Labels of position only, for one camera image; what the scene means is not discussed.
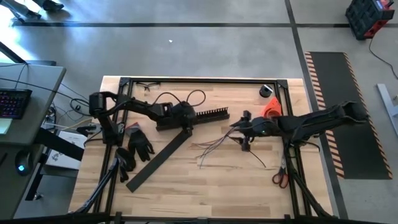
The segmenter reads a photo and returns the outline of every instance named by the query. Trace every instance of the white paper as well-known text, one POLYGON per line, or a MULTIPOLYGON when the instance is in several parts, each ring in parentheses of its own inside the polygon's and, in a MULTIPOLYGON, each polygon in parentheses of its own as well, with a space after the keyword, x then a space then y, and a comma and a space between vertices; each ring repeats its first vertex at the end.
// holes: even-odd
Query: white paper
MULTIPOLYGON (((87 140, 87 137, 82 134, 69 133, 66 131, 60 131, 58 135, 60 138, 84 149, 84 143, 87 140)), ((80 167, 80 161, 76 159, 72 159, 62 153, 59 153, 55 150, 51 150, 49 158, 47 159, 46 165, 64 167, 69 169, 78 170, 80 167)))

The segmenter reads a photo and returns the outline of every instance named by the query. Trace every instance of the orange and black stripe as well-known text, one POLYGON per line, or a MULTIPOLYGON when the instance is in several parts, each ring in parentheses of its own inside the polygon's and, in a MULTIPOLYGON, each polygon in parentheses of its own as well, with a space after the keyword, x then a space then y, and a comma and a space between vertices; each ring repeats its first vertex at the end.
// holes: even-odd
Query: orange and black stripe
MULTIPOLYGON (((348 56, 347 56, 346 53, 344 53, 344 56, 345 56, 345 58, 346 58, 346 63, 347 63, 349 72, 350 72, 351 76, 353 77, 353 81, 354 81, 356 90, 358 91, 359 98, 361 99, 361 102, 362 102, 362 104, 363 104, 363 107, 365 108, 365 111, 366 111, 366 113, 367 113, 368 116, 369 116, 368 108, 366 107, 366 104, 365 104, 365 101, 364 101, 364 99, 363 99, 363 95, 362 95, 361 89, 359 88, 358 82, 356 81, 356 78, 355 78, 355 75, 354 75, 354 69, 353 69, 353 67, 351 66, 351 63, 349 62, 348 56)), ((372 122, 372 119, 370 118, 370 116, 369 116, 369 124, 371 125, 371 129, 372 129, 372 131, 373 131, 374 138, 376 139, 377 145, 379 146, 380 155, 382 156, 383 161, 384 161, 384 165, 386 166, 386 169, 387 169, 387 171, 388 171, 388 176, 392 179, 391 168, 390 168, 390 166, 389 166, 389 164, 388 164, 386 154, 385 154, 385 152, 384 152, 384 150, 383 150, 383 147, 382 147, 382 145, 381 145, 379 136, 377 135, 376 128, 374 127, 373 122, 372 122)))
MULTIPOLYGON (((317 99, 318 108, 320 110, 324 110, 326 109, 326 104, 325 100, 323 99, 322 89, 319 84, 317 71, 315 70, 315 66, 313 64, 310 52, 305 53, 305 59, 307 61, 308 71, 310 72, 311 83, 313 90, 315 92, 315 98, 317 99)), ((331 130, 326 131, 326 139, 328 140, 328 145, 331 152, 331 156, 333 158, 333 164, 335 165, 335 171, 337 177, 344 178, 343 164, 341 163, 340 155, 337 150, 337 143, 333 131, 331 130)))

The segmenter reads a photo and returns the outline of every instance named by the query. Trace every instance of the desk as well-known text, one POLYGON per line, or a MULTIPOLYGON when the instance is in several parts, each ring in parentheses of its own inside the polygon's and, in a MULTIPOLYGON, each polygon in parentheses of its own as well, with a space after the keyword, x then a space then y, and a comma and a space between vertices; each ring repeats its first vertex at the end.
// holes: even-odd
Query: desk
MULTIPOLYGON (((23 65, 0 67, 0 78, 17 80, 22 67, 23 65)), ((56 91, 65 72, 63 67, 29 65, 22 72, 20 81, 56 91)), ((0 88, 14 88, 15 84, 0 80, 0 88)), ((5 152, 8 153, 4 164, 0 167, 0 198, 5 202, 0 203, 0 220, 13 218, 31 177, 31 175, 21 177, 17 174, 14 165, 15 155, 24 147, 29 147, 35 155, 34 164, 37 164, 43 147, 32 143, 55 96, 54 92, 21 83, 17 87, 31 89, 32 95, 24 117, 13 120, 7 134, 0 135, 0 156, 5 152)))
MULTIPOLYGON (((101 91, 117 92, 119 79, 120 77, 104 77, 101 91)), ((309 113, 303 81, 288 79, 288 84, 294 114, 309 113)), ((225 141, 206 157, 202 169, 199 169, 200 159, 195 158, 203 152, 203 149, 192 143, 207 142, 222 137, 228 131, 229 125, 239 120, 243 110, 251 111, 253 117, 260 113, 271 99, 259 96, 259 84, 165 81, 160 86, 151 87, 150 91, 144 91, 142 86, 134 85, 132 95, 142 101, 153 102, 161 92, 170 91, 180 99, 186 99, 195 89, 201 89, 207 95, 205 103, 197 106, 196 111, 227 106, 230 119, 195 126, 193 136, 134 193, 127 189, 126 183, 117 181, 111 213, 122 212, 123 216, 127 217, 223 218, 283 218, 285 214, 292 214, 289 188, 280 189, 271 181, 280 166, 282 155, 280 138, 256 138, 252 144, 252 152, 265 163, 266 169, 253 155, 241 151, 240 146, 230 140, 225 141)), ((190 103, 194 104, 202 99, 201 94, 194 94, 190 98, 190 103)), ((162 96, 159 100, 159 102, 168 101, 176 103, 176 100, 168 95, 162 96)), ((108 108, 112 104, 113 102, 108 102, 108 108)), ((130 112, 127 125, 134 122, 140 124, 156 153, 180 131, 176 129, 157 132, 155 122, 141 114, 130 112)), ((87 144, 70 211, 78 209, 96 187, 104 149, 105 145, 101 141, 87 144)), ((318 149, 308 145, 302 147, 301 152, 308 188, 323 208, 332 214, 318 149)), ((147 164, 137 158, 138 156, 136 156, 137 167, 129 173, 130 179, 147 164)), ((104 211, 107 194, 108 189, 105 189, 100 211, 104 211)), ((297 195, 300 212, 303 213, 302 196, 297 195)))

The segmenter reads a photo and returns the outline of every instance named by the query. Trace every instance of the orange object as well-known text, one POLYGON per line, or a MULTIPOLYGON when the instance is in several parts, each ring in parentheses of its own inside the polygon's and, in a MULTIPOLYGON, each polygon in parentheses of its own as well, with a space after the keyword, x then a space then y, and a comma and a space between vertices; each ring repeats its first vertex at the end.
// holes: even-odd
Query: orange object
POLYGON ((271 118, 273 116, 282 116, 282 106, 274 96, 267 106, 261 111, 261 116, 271 118))

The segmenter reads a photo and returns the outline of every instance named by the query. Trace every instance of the paper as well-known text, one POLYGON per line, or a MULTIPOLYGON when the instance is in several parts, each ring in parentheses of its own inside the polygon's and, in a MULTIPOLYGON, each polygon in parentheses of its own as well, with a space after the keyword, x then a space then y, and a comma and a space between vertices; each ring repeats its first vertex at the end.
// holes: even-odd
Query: paper
POLYGON ((12 119, 9 118, 0 118, 0 134, 7 134, 11 121, 12 119))
MULTIPOLYGON (((84 149, 84 143, 87 140, 87 137, 82 134, 69 133, 66 131, 60 131, 58 135, 60 138, 84 149)), ((51 150, 49 158, 47 159, 46 165, 64 167, 69 169, 78 170, 80 167, 80 161, 76 159, 72 159, 62 153, 59 153, 55 150, 51 150)))

